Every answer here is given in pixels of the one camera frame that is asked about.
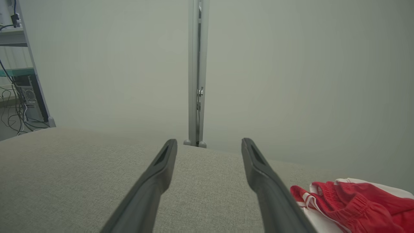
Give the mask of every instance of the teal shelf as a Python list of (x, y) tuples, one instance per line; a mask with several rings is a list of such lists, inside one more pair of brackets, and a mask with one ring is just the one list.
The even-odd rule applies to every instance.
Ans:
[[(6, 70), (10, 76), (34, 75), (33, 68)], [(6, 73), (0, 70), (0, 76), (6, 77)]]

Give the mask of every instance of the floor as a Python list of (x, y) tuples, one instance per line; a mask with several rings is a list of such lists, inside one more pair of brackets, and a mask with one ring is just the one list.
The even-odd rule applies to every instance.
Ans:
[[(14, 114), (16, 114), (16, 109), (14, 106), (10, 106), (10, 107), (2, 107), (0, 108), (0, 141), (3, 141), (5, 139), (8, 138), (12, 138), (17, 136), (17, 131), (20, 128), (20, 120), (18, 118), (18, 116), (13, 116)], [(41, 122), (29, 122), (29, 124), (33, 125), (34, 127), (30, 127), (31, 129), (35, 130), (37, 129), (37, 127), (48, 127), (47, 123), (45, 125), (45, 123), (41, 123)], [(26, 127), (24, 128), (25, 132), (31, 132), (29, 129), (27, 129)]]

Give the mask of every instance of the white stripe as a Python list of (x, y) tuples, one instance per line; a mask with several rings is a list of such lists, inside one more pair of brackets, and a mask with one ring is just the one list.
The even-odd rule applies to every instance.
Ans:
[(337, 221), (333, 220), (332, 218), (328, 217), (325, 215), (324, 212), (322, 212), (319, 208), (319, 206), (316, 204), (316, 198), (312, 195), (310, 195), (309, 193), (304, 193), (302, 195), (303, 200), (306, 200), (306, 207), (309, 209), (309, 204), (313, 205), (314, 208), (316, 208), (323, 216), (325, 216), (327, 219), (334, 221), (336, 224), (338, 224), (339, 226), (341, 226), (345, 231), (347, 232), (351, 232), (348, 228), (344, 227), (342, 224), (338, 223)]

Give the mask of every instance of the cable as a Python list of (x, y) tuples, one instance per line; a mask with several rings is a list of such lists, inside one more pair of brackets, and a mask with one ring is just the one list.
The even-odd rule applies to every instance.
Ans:
[(31, 119), (31, 120), (34, 120), (34, 121), (36, 121), (36, 122), (42, 123), (42, 124), (46, 125), (48, 128), (50, 128), (50, 126), (49, 126), (48, 124), (46, 124), (45, 122), (43, 122), (43, 121), (39, 121), (39, 120), (36, 120), (36, 119), (30, 118), (30, 117), (28, 117), (28, 119)]
[[(1, 119), (1, 122), (3, 122), (3, 123), (4, 123), (4, 125), (5, 125), (6, 127), (10, 127), (10, 125), (9, 125), (9, 126), (7, 126), (6, 122), (4, 122), (4, 121), (3, 121), (3, 115), (4, 115), (4, 112), (6, 111), (6, 107), (4, 106), (4, 97), (3, 97), (3, 94), (4, 94), (4, 92), (5, 92), (6, 90), (7, 90), (7, 89), (5, 89), (5, 90), (1, 93), (1, 98), (2, 98), (2, 102), (3, 102), (3, 113), (1, 114), (0, 119)], [(6, 106), (9, 106), (9, 100), (10, 100), (10, 96), (12, 95), (12, 93), (11, 93), (11, 91), (9, 91), (9, 90), (7, 90), (7, 91), (8, 91), (8, 92), (10, 92), (10, 95), (9, 95), (9, 97), (7, 98)]]
[(24, 106), (26, 107), (26, 109), (23, 111), (23, 129), (21, 129), (21, 130), (19, 130), (19, 132), (17, 132), (17, 136), (22, 132), (22, 131), (24, 131), (24, 123), (26, 122), (26, 118), (25, 118), (25, 115), (26, 115), (26, 111), (27, 111), (27, 106), (26, 106), (26, 104), (24, 104)]
[[(3, 29), (3, 28), (5, 28), (5, 27), (13, 27), (14, 25), (5, 25), (5, 26), (2, 26), (2, 27), (0, 27), (0, 31)], [(0, 65), (1, 65), (1, 67), (2, 67), (2, 69), (3, 69), (3, 71), (4, 71), (4, 73), (6, 74), (6, 76), (7, 76), (7, 78), (9, 79), (9, 81), (12, 83), (12, 89), (13, 89), (13, 93), (14, 93), (14, 95), (16, 96), (16, 97), (18, 97), (19, 98), (19, 100), (20, 100), (20, 102), (22, 103), (22, 102), (26, 102), (26, 100), (23, 98), (23, 95), (19, 92), (19, 91), (17, 91), (17, 94), (16, 94), (16, 91), (14, 90), (14, 88), (13, 88), (13, 86), (14, 87), (16, 87), (16, 90), (18, 89), (17, 88), (17, 84), (16, 84), (16, 82), (9, 76), (9, 73), (7, 73), (7, 70), (6, 70), (6, 68), (4, 68), (4, 65), (3, 65), (3, 63), (1, 62), (1, 60), (0, 60)], [(16, 109), (16, 112), (17, 112), (17, 115), (18, 115), (18, 117), (19, 117), (19, 119), (20, 119), (20, 128), (19, 128), (19, 131), (17, 132), (17, 135), (19, 135), (19, 133), (21, 132), (21, 131), (23, 131), (24, 130), (24, 126), (26, 125), (26, 122), (25, 122), (25, 120), (24, 119), (22, 119), (21, 117), (20, 117), (20, 110), (18, 111), (17, 110), (17, 105), (15, 106), (15, 109)]]
[[(10, 122), (10, 118), (12, 118), (12, 117), (14, 117), (14, 116), (17, 116), (17, 114), (14, 114), (14, 115), (11, 115), (11, 116), (9, 116), (9, 118), (7, 119), (7, 123), (9, 123)], [(14, 131), (19, 131), (18, 129), (15, 129), (15, 128), (13, 128), (12, 127), (12, 125), (10, 125), (10, 128), (12, 129), (12, 130), (14, 130)]]
[(34, 128), (39, 128), (39, 129), (47, 129), (47, 128), (45, 128), (45, 127), (34, 126), (34, 125), (31, 125), (31, 124), (29, 124), (29, 123), (27, 123), (27, 122), (26, 122), (26, 126), (28, 126), (28, 125), (30, 125), (31, 127), (34, 127)]
[(10, 90), (8, 90), (8, 89), (5, 89), (3, 87), (0, 87), (0, 88), (4, 90), (3, 92), (5, 92), (5, 91), (9, 91), (10, 92)]
[(4, 104), (3, 104), (3, 107), (4, 107), (4, 108), (14, 108), (14, 107), (8, 107), (8, 106), (9, 106), (9, 102), (8, 102), (8, 101), (9, 101), (9, 99), (10, 99), (11, 95), (12, 95), (12, 93), (11, 93), (11, 91), (10, 91), (10, 90), (13, 90), (13, 89), (5, 89), (5, 90), (1, 93), (1, 95), (2, 95), (2, 97), (1, 97), (1, 98), (2, 98), (3, 100), (4, 100), (4, 96), (3, 96), (3, 95), (4, 95), (4, 92), (5, 92), (5, 91), (8, 91), (8, 92), (10, 93), (9, 97), (7, 98), (6, 107), (4, 107)]

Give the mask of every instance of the black cable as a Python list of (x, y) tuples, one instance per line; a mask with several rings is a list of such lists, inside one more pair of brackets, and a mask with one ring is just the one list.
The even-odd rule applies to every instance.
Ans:
[(50, 128), (50, 126), (49, 126), (48, 124), (46, 124), (45, 122), (43, 122), (43, 121), (39, 121), (39, 120), (36, 120), (36, 119), (30, 118), (30, 117), (26, 117), (26, 118), (31, 119), (31, 120), (34, 120), (34, 121), (37, 121), (37, 122), (42, 123), (42, 124), (45, 124), (45, 125), (47, 125), (47, 127), (49, 127), (49, 128)]
[[(13, 116), (17, 116), (17, 114), (14, 114), (14, 115), (9, 116), (9, 118), (7, 119), (7, 123), (9, 123), (9, 124), (10, 124), (10, 118), (12, 118)], [(20, 122), (20, 128), (19, 128), (18, 130), (17, 130), (17, 129), (15, 129), (15, 128), (13, 128), (13, 127), (12, 127), (12, 125), (13, 125), (13, 124), (11, 124), (11, 125), (10, 125), (10, 128), (11, 128), (12, 130), (14, 130), (14, 131), (19, 132), (20, 128), (22, 127), (22, 122)]]
[[(5, 27), (13, 27), (14, 25), (5, 25), (5, 26), (3, 26), (3, 27), (0, 27), (0, 31), (3, 29), (3, 28), (5, 28)], [(18, 87), (17, 87), (17, 84), (16, 84), (16, 82), (9, 76), (9, 74), (7, 73), (7, 70), (6, 70), (6, 68), (4, 68), (4, 65), (3, 65), (3, 63), (1, 62), (1, 60), (0, 60), (0, 65), (1, 65), (1, 67), (3, 68), (3, 70), (4, 70), (4, 73), (6, 74), (6, 76), (7, 76), (7, 78), (9, 78), (9, 80), (10, 80), (10, 82), (12, 83), (12, 86), (14, 85), (14, 87), (16, 87), (16, 90), (18, 90)], [(18, 93), (18, 95), (16, 94), (16, 92), (14, 91), (14, 88), (12, 88), (13, 89), (13, 93), (14, 93), (14, 95), (15, 96), (17, 96), (18, 98), (19, 98), (19, 100), (20, 100), (20, 103), (22, 102), (22, 100), (23, 100), (23, 102), (26, 102), (26, 100), (24, 99), (24, 97), (23, 97), (23, 95), (19, 92), (19, 91), (17, 91), (17, 93)], [(15, 106), (15, 109), (16, 109), (16, 112), (17, 112), (17, 115), (18, 115), (18, 117), (19, 117), (19, 119), (21, 120), (21, 122), (20, 122), (20, 128), (19, 128), (19, 131), (20, 130), (22, 130), (22, 122), (23, 122), (23, 124), (24, 125), (26, 125), (25, 124), (25, 122), (24, 122), (24, 116), (23, 116), (23, 118), (21, 118), (20, 117), (20, 111), (17, 111), (17, 105)]]
[[(13, 124), (11, 124), (11, 125), (10, 125), (10, 124), (9, 124), (9, 125), (7, 125), (7, 124), (6, 124), (6, 122), (4, 122), (4, 121), (3, 121), (3, 115), (4, 115), (4, 112), (6, 111), (6, 108), (7, 108), (7, 107), (5, 107), (5, 106), (4, 106), (4, 98), (3, 98), (3, 94), (4, 94), (4, 92), (5, 92), (5, 91), (3, 91), (3, 93), (1, 93), (1, 96), (2, 96), (1, 98), (3, 99), (3, 113), (1, 114), (0, 119), (1, 119), (1, 122), (3, 122), (3, 123), (4, 123), (4, 125), (5, 125), (6, 127), (10, 127), (10, 126), (11, 126), (11, 125), (13, 125), (14, 123), (16, 123), (16, 121), (15, 121), (15, 122), (13, 122)], [(12, 93), (10, 92), (10, 95), (9, 95), (9, 97), (7, 98), (6, 106), (9, 106), (9, 100), (10, 100), (10, 96), (11, 96), (11, 95), (12, 95)]]
[(5, 89), (5, 88), (3, 88), (3, 87), (0, 87), (1, 89), (3, 89), (4, 91), (3, 92), (5, 92), (5, 91), (9, 91), (8, 89)]
[(28, 124), (28, 125), (30, 125), (31, 127), (34, 127), (34, 128), (46, 129), (46, 128), (44, 128), (44, 127), (39, 127), (39, 126), (34, 126), (34, 125), (31, 125), (31, 124), (29, 124), (29, 123), (27, 123), (27, 122), (26, 122), (26, 124)]

